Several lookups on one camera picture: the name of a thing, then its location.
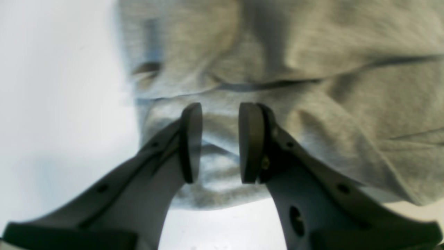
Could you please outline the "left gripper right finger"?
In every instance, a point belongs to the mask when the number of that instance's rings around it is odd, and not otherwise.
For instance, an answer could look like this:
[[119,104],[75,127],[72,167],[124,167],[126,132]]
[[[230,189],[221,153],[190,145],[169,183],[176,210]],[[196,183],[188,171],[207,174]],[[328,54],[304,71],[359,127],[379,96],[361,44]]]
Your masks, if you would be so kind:
[[287,249],[440,249],[438,223],[409,219],[380,205],[306,152],[268,106],[241,103],[238,131],[241,180],[265,184]]

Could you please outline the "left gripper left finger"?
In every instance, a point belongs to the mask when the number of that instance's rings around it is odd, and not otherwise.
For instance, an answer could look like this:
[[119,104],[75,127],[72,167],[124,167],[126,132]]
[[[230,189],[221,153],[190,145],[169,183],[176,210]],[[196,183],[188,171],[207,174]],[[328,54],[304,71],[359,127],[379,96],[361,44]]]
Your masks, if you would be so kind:
[[202,106],[187,106],[139,152],[78,197],[35,220],[8,223],[2,250],[157,250],[171,201],[198,179]]

